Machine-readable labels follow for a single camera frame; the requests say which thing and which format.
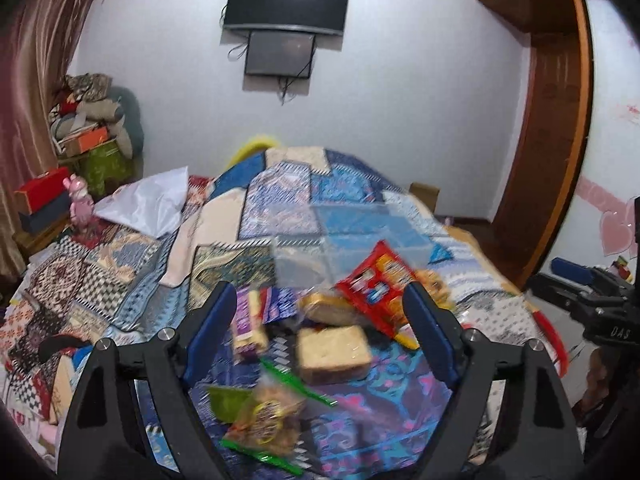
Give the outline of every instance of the red snack bag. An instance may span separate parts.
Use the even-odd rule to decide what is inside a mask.
[[[371,254],[337,288],[391,339],[415,350],[418,342],[402,310],[402,292],[417,278],[403,260],[380,240]]]

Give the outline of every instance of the white plastic bag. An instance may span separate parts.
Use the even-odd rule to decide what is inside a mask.
[[[187,200],[189,171],[185,166],[122,186],[95,205],[94,214],[159,238],[180,227]]]

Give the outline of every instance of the cardboard box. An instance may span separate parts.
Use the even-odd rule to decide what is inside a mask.
[[[69,225],[69,215],[64,215],[55,224],[33,236],[24,231],[14,233],[14,241],[25,260],[52,243]]]
[[[95,128],[87,132],[78,132],[62,139],[61,144],[65,148],[66,156],[80,155],[90,149],[99,146],[109,139],[107,127]]]
[[[411,186],[409,186],[409,193],[412,193],[412,195],[427,206],[432,213],[435,213],[438,195],[440,194],[439,188],[429,186],[429,184],[412,182]]]
[[[16,207],[23,215],[31,215],[65,191],[62,181],[69,177],[68,168],[56,168],[28,181],[15,191]]]
[[[68,216],[69,206],[71,206],[71,199],[65,190],[32,215],[18,213],[22,230],[30,235],[44,231],[63,216]]]

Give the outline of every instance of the blue handle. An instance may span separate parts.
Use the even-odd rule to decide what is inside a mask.
[[[551,272],[556,276],[580,283],[581,285],[591,285],[591,283],[593,283],[591,269],[574,264],[569,260],[563,260],[562,258],[554,258],[551,260]]]
[[[190,388],[207,375],[218,347],[222,344],[226,330],[236,313],[238,298],[232,285],[227,283],[217,298],[214,295],[215,291],[202,307],[207,308],[209,301],[215,301],[187,349],[187,367],[182,375],[182,381]]]
[[[457,325],[458,322],[452,313],[440,311],[431,297],[426,292],[425,294],[426,297],[423,297],[415,284],[407,286],[402,297],[404,314],[414,330],[434,377],[453,389],[458,385],[462,374],[458,365],[459,357],[452,343],[457,340],[456,343],[460,345],[461,340],[458,334],[455,334],[452,335],[452,341],[436,317],[451,316],[452,324]]]

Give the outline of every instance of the red box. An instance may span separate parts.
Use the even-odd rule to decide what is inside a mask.
[[[63,191],[66,192],[62,181],[68,177],[68,168],[57,168],[28,181],[15,191],[18,211],[25,215],[34,214]]]

